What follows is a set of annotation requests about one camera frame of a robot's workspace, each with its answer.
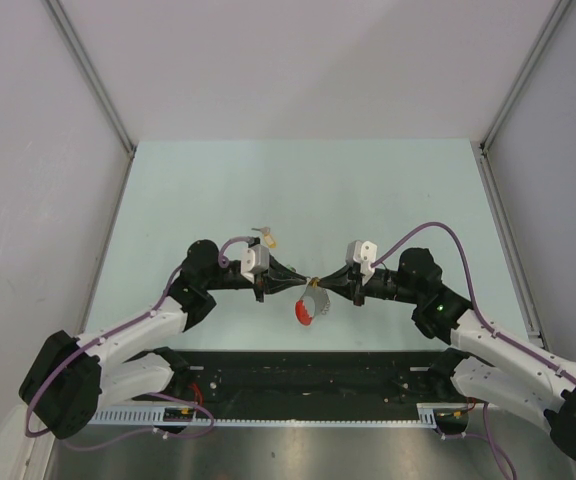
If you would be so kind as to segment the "red handled metal key holder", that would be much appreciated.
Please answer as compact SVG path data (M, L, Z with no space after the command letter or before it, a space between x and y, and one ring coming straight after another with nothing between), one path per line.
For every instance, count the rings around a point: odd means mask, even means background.
M295 316L302 326L310 326L316 317L326 315L329 308L327 291L318 285L308 284L295 303Z

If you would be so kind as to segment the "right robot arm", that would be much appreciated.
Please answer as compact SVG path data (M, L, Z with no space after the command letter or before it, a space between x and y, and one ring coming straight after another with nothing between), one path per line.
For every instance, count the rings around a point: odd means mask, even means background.
M485 319L471 300L443 283L429 250L405 250L395 270L348 260L318 285L356 306L368 298L413 305L418 330L447 346L429 376L437 399L461 394L496 405L545 431L576 462L576 362Z

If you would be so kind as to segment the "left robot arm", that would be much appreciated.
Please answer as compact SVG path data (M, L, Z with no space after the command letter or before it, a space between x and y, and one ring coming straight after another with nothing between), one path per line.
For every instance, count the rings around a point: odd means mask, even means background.
M263 301L307 284L257 239L244 241L238 260L227 259L211 240L194 242L159 299L132 319L88 334L50 335L19 388L25 418L38 418L44 426L27 427L26 436L65 440L113 404L159 393L170 400L182 397L189 387L183 362L155 345L202 322L216 306L212 291L250 289Z

